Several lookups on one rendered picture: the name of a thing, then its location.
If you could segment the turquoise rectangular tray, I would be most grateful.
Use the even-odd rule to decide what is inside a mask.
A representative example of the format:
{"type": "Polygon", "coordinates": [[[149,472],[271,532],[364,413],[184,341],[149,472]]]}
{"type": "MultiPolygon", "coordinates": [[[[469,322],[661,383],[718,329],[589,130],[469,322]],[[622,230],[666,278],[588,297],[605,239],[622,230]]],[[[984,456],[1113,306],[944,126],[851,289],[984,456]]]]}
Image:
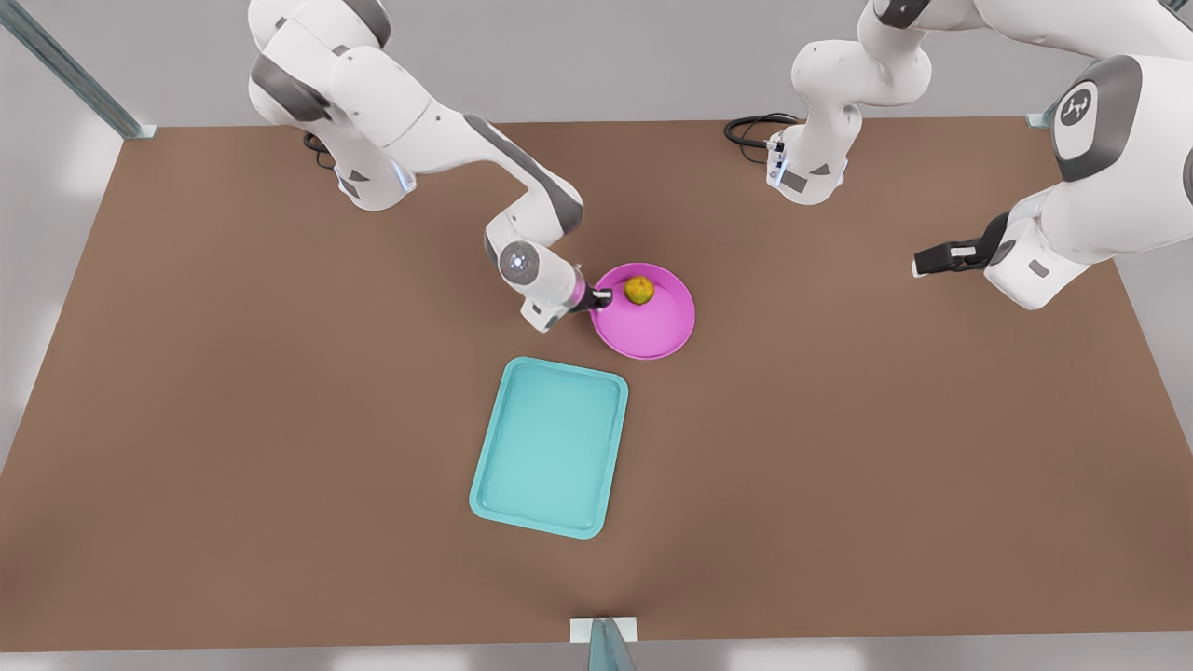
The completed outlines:
{"type": "Polygon", "coordinates": [[[602,530],[629,401],[610,371],[520,356],[503,367],[469,504],[562,538],[602,530]]]}

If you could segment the pink round plate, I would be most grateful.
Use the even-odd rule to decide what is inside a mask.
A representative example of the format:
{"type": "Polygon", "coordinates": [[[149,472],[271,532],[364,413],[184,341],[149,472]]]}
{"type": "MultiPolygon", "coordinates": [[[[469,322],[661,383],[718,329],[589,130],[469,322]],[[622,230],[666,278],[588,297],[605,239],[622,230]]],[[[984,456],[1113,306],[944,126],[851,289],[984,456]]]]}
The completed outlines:
{"type": "Polygon", "coordinates": [[[596,288],[613,293],[608,307],[591,313],[596,336],[613,351],[633,361],[661,361],[690,340],[697,322],[694,298],[667,267],[623,264],[608,270],[596,288]],[[636,277],[651,281],[651,301],[636,304],[626,298],[624,285],[636,277]]]}

